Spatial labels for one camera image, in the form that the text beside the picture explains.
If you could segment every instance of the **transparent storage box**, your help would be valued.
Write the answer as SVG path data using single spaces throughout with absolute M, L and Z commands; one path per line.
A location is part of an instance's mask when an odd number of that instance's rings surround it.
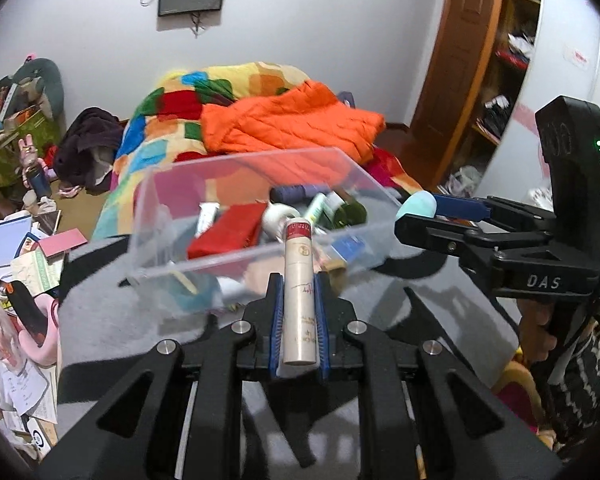
M 129 247 L 129 281 L 142 302 L 178 317 L 225 311 L 262 297 L 269 274 L 283 274 L 284 244 L 267 241 L 188 260 L 200 203 L 218 202 L 222 211 L 234 204 L 266 202 L 271 187 L 295 184 L 341 186 L 367 211 L 364 225 L 314 234 L 316 259 L 338 258 L 338 251 L 347 248 L 347 277 L 385 260 L 395 244 L 399 203 L 341 150 L 311 148 L 203 158 L 153 168 L 140 185 Z

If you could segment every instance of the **dark jacket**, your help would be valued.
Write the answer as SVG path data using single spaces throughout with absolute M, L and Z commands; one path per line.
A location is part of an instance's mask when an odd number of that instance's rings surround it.
M 100 108 L 87 108 L 76 118 L 58 145 L 54 170 L 58 178 L 88 190 L 109 189 L 111 175 L 96 186 L 91 148 L 107 148 L 115 156 L 122 142 L 118 118 Z

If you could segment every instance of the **pink curved object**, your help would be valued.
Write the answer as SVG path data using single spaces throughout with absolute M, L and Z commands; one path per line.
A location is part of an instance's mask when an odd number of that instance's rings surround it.
M 33 340 L 31 334 L 27 332 L 18 318 L 18 326 L 21 329 L 18 334 L 18 341 L 23 352 L 33 362 L 41 366 L 51 366 L 58 361 L 58 339 L 60 337 L 58 329 L 58 300 L 55 300 L 48 294 L 40 294 L 34 300 L 40 309 L 40 312 L 46 316 L 46 337 L 42 346 Z

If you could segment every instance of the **red pouch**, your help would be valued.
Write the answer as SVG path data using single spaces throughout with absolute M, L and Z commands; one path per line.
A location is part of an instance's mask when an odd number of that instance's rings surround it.
M 266 203 L 232 205 L 187 249 L 189 260 L 237 251 L 258 243 Z

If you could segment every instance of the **red label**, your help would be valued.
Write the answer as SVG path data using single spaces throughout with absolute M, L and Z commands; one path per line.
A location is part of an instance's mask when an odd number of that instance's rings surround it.
M 311 239 L 311 224 L 309 222 L 293 222 L 286 226 L 286 239 L 299 238 L 304 236 Z

